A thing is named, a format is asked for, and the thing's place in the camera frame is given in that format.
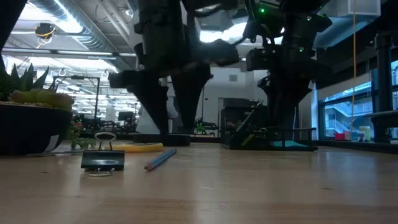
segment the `ceiling pipe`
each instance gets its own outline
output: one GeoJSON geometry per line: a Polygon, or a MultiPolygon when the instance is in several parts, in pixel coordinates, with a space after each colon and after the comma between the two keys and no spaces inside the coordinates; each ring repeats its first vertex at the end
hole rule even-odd
{"type": "Polygon", "coordinates": [[[127,26],[126,22],[124,19],[120,16],[118,10],[114,7],[114,5],[111,3],[110,0],[104,0],[104,2],[108,5],[108,9],[110,13],[113,13],[113,15],[116,17],[116,19],[119,21],[121,27],[126,31],[127,36],[130,35],[130,29],[127,26]]]}
{"type": "MultiPolygon", "coordinates": [[[[74,37],[74,39],[83,44],[88,50],[95,52],[118,51],[74,0],[30,0],[30,3],[41,11],[53,15],[58,21],[67,21],[68,18],[73,17],[83,28],[81,34],[89,35],[88,37],[74,37]]],[[[130,70],[133,68],[122,58],[108,62],[119,70],[130,70]]]]}
{"type": "Polygon", "coordinates": [[[123,39],[126,41],[126,43],[130,43],[129,37],[126,35],[126,33],[120,28],[119,24],[116,22],[116,20],[112,17],[111,13],[107,10],[105,7],[104,3],[102,0],[96,0],[97,5],[99,8],[105,13],[105,16],[111,21],[112,25],[116,28],[116,30],[120,33],[120,35],[123,37],[123,39]]]}

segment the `pencil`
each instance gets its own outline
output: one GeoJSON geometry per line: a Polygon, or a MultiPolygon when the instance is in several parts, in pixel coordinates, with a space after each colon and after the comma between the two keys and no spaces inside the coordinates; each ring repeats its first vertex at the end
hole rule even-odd
{"type": "Polygon", "coordinates": [[[145,170],[152,170],[155,167],[161,165],[161,163],[163,163],[164,161],[166,161],[168,158],[170,158],[172,155],[174,155],[177,152],[176,149],[171,149],[165,153],[163,153],[162,155],[160,155],[159,157],[156,157],[155,159],[151,160],[150,162],[147,162],[147,164],[145,164],[144,169],[145,170]]]}

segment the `black pillar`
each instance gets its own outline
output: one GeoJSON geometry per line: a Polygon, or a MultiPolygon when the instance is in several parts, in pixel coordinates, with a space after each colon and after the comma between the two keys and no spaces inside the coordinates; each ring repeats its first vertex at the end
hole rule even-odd
{"type": "Polygon", "coordinates": [[[392,36],[388,31],[379,31],[376,36],[379,102],[375,112],[392,110],[391,46],[392,36]]]}
{"type": "MultiPolygon", "coordinates": [[[[27,0],[0,0],[0,52],[24,10],[26,2],[27,0]]],[[[0,68],[4,68],[2,57],[0,57],[0,68]]]]}

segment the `black plant pot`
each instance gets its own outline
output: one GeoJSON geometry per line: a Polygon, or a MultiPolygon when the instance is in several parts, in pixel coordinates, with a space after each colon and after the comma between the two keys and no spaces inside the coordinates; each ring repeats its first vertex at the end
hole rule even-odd
{"type": "Polygon", "coordinates": [[[65,139],[72,113],[36,106],[0,105],[0,155],[51,152],[65,139]]]}

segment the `ceiling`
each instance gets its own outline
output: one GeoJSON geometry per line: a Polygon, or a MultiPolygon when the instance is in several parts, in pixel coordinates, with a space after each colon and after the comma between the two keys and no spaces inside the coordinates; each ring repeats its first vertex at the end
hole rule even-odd
{"type": "MultiPolygon", "coordinates": [[[[24,12],[21,14],[13,33],[11,34],[9,40],[5,47],[10,48],[26,48],[26,49],[56,49],[56,50],[75,50],[75,51],[87,51],[90,50],[86,45],[79,42],[79,38],[70,35],[68,29],[73,28],[72,26],[67,26],[63,28],[59,24],[59,20],[54,18],[52,15],[45,13],[44,11],[37,9],[33,2],[40,2],[37,0],[30,0],[26,5],[24,12]],[[40,23],[50,23],[56,24],[58,28],[55,30],[51,41],[48,43],[43,43],[42,39],[38,38],[34,34],[34,29],[40,23]]],[[[99,0],[57,0],[59,2],[67,2],[69,4],[75,4],[75,9],[78,9],[88,20],[90,20],[89,29],[92,32],[100,34],[105,42],[114,48],[115,52],[134,52],[130,41],[128,39],[128,31],[123,29],[123,25],[131,27],[132,15],[129,11],[129,5],[127,5],[128,0],[105,0],[110,2],[110,5],[104,4],[107,11],[111,12],[111,9],[117,11],[117,15],[112,14],[112,18],[106,16],[105,11],[102,7],[99,7],[99,0]]],[[[244,0],[239,0],[241,7],[244,7],[244,0]]],[[[198,23],[201,27],[201,40],[204,42],[211,42],[217,38],[225,39],[229,42],[234,42],[241,37],[243,29],[245,27],[246,17],[239,17],[232,19],[234,15],[238,12],[238,9],[231,11],[222,11],[210,17],[199,19],[198,23]]],[[[316,40],[317,47],[328,47],[337,43],[340,39],[344,39],[345,36],[352,34],[352,20],[350,18],[332,18],[335,23],[331,28],[326,30],[324,33],[318,35],[316,40]]],[[[360,21],[358,28],[362,28],[371,20],[360,21]]],[[[238,52],[241,57],[245,57],[246,54],[255,47],[261,47],[261,38],[257,39],[257,42],[252,44],[249,41],[245,41],[238,46],[238,52]]],[[[51,84],[53,75],[64,74],[65,75],[84,75],[86,77],[99,77],[101,79],[100,88],[100,114],[105,114],[106,107],[109,105],[117,105],[114,108],[117,111],[132,110],[131,105],[135,106],[137,99],[128,94],[125,90],[111,90],[108,87],[107,75],[109,72],[118,72],[120,68],[114,66],[114,60],[109,60],[109,58],[100,57],[85,57],[85,59],[76,59],[74,56],[57,57],[56,55],[46,55],[42,57],[40,55],[17,55],[5,53],[8,61],[8,69],[11,68],[12,64],[16,63],[18,67],[23,70],[29,66],[30,63],[35,65],[36,69],[39,69],[39,73],[42,73],[47,66],[50,66],[51,72],[48,77],[47,84],[51,84]],[[118,98],[126,97],[125,100],[114,101],[112,100],[113,95],[119,95],[118,98]]],[[[126,64],[134,67],[135,58],[124,58],[126,64]]],[[[92,96],[96,91],[92,82],[89,80],[64,80],[60,82],[59,91],[63,91],[69,94],[76,94],[76,105],[75,108],[78,111],[84,111],[85,113],[92,113],[93,100],[92,96]],[[79,91],[72,90],[69,88],[72,85],[79,85],[79,91]]]]}

